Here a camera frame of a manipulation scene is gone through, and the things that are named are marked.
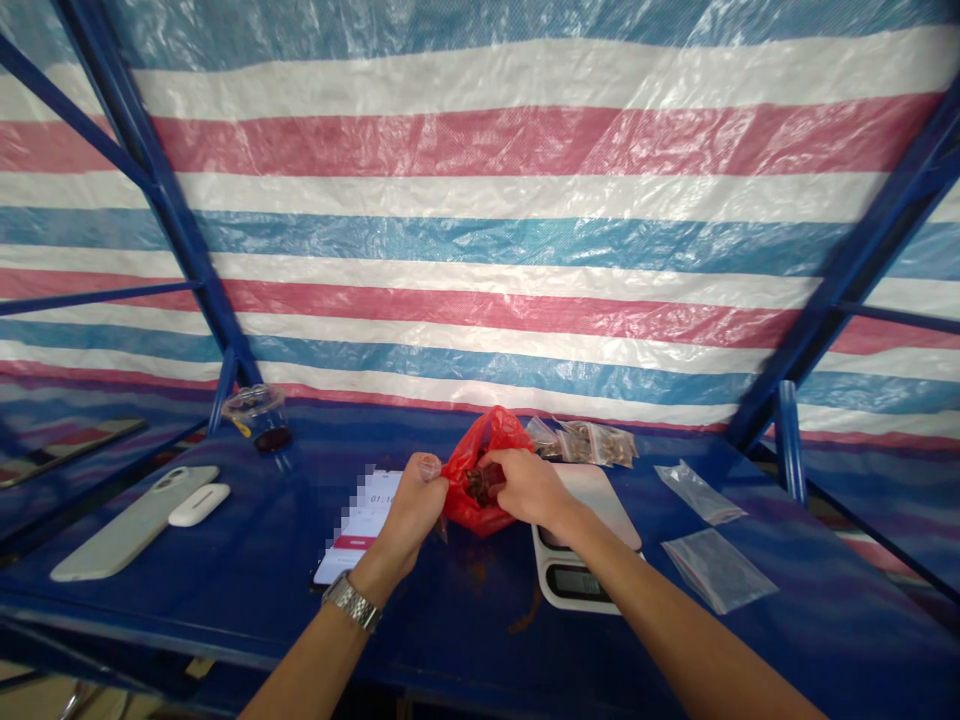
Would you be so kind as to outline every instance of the phone case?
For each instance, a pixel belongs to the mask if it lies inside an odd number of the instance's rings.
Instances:
[[[50,573],[56,582],[100,580],[116,575],[167,526],[184,500],[220,473],[220,468],[178,467],[162,478]]]

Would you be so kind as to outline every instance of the scale display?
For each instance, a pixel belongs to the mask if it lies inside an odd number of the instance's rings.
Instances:
[[[547,583],[559,597],[570,600],[612,602],[599,581],[585,567],[577,565],[550,565]]]

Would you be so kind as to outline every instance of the floor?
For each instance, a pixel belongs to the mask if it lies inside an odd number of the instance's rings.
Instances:
[[[11,663],[0,661],[0,680],[27,671]],[[50,677],[24,687],[0,693],[0,718],[17,720],[56,720],[67,700],[73,694],[73,680]],[[119,720],[123,713],[125,693],[115,688],[103,688],[88,695],[88,700],[75,715],[76,720]],[[156,719],[164,715],[165,707],[159,698],[131,695],[124,720]]]

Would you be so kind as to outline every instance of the metal watch band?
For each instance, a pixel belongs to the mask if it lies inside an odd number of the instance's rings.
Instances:
[[[376,605],[358,593],[347,579],[349,571],[344,570],[337,576],[327,591],[323,594],[323,602],[332,602],[369,633],[372,633],[380,622],[382,613]]]

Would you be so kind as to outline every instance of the white scale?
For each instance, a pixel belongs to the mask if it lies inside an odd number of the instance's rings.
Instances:
[[[554,468],[570,494],[590,506],[604,525],[613,530],[627,547],[643,557],[640,535],[630,522],[630,516],[623,509],[603,469],[596,465],[561,463],[556,463]],[[547,602],[561,610],[620,614],[575,552],[561,545],[549,530],[537,525],[531,525],[531,528],[540,589]]]

